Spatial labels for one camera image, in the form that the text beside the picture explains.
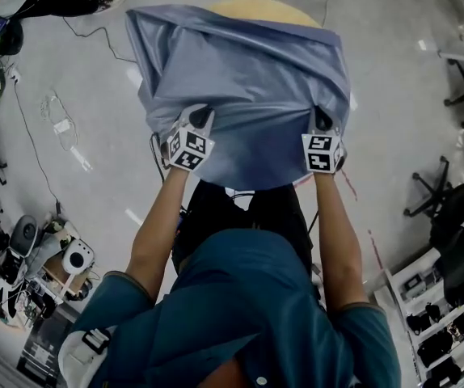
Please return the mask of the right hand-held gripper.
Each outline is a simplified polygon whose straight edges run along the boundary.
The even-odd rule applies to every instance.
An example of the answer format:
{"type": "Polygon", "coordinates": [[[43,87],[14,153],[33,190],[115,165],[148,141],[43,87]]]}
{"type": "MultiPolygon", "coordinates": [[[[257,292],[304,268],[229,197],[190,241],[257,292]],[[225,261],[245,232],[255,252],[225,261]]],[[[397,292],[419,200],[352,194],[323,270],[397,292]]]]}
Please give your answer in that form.
{"type": "Polygon", "coordinates": [[[341,138],[342,122],[333,112],[323,113],[323,127],[328,134],[320,134],[322,110],[314,106],[310,110],[307,133],[302,134],[306,168],[310,172],[335,174],[341,170],[346,159],[346,150],[341,138]]]}

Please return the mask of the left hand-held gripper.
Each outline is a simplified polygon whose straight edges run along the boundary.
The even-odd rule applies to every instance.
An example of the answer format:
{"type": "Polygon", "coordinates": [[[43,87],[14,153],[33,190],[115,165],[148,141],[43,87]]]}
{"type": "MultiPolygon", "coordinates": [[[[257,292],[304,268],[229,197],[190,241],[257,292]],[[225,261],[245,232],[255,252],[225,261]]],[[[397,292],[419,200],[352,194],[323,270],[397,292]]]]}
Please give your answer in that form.
{"type": "Polygon", "coordinates": [[[206,104],[187,106],[177,117],[173,129],[178,129],[167,139],[168,162],[172,167],[193,172],[209,158],[215,142],[186,128],[204,130],[210,128],[215,112],[206,104]]]}

